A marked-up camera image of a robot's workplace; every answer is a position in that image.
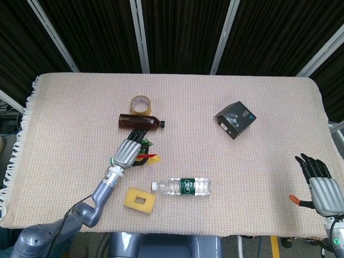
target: product box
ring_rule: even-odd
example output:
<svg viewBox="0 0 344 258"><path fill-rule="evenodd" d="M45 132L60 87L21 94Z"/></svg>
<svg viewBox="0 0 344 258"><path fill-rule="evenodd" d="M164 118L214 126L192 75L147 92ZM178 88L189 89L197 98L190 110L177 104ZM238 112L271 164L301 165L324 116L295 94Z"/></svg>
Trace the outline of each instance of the product box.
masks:
<svg viewBox="0 0 344 258"><path fill-rule="evenodd" d="M215 117L217 123L233 139L240 135L254 120L256 120L256 116L240 101L228 105Z"/></svg>

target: yellow sponge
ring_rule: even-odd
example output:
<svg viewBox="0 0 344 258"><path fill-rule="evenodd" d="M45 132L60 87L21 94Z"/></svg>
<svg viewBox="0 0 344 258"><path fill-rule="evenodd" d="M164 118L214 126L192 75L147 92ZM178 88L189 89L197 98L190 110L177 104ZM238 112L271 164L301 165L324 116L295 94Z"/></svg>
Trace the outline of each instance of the yellow sponge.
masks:
<svg viewBox="0 0 344 258"><path fill-rule="evenodd" d="M156 196L136 188L129 188L124 199L124 206L151 214Z"/></svg>

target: robotic hand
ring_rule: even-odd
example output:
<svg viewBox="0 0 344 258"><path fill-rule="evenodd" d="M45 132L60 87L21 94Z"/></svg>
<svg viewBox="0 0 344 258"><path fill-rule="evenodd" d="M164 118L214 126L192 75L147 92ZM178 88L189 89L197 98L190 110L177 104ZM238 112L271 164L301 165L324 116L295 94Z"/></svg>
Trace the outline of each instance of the robotic hand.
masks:
<svg viewBox="0 0 344 258"><path fill-rule="evenodd" d="M309 186L312 201L299 200L295 196L290 199L299 206L315 209L326 218L324 225L333 252L338 258L344 257L344 198L335 179L326 165L320 160L301 153L301 157L295 157L299 162L302 172Z"/></svg>
<svg viewBox="0 0 344 258"><path fill-rule="evenodd" d="M103 208L110 198L115 185L130 168L140 152L141 141L148 130L133 130L123 141L113 157L102 181L91 195L95 208L80 201L70 208L64 218L50 224L38 224L24 229L17 239L11 258L45 258L52 245L63 242L76 234L85 225L94 227L99 222Z"/></svg>

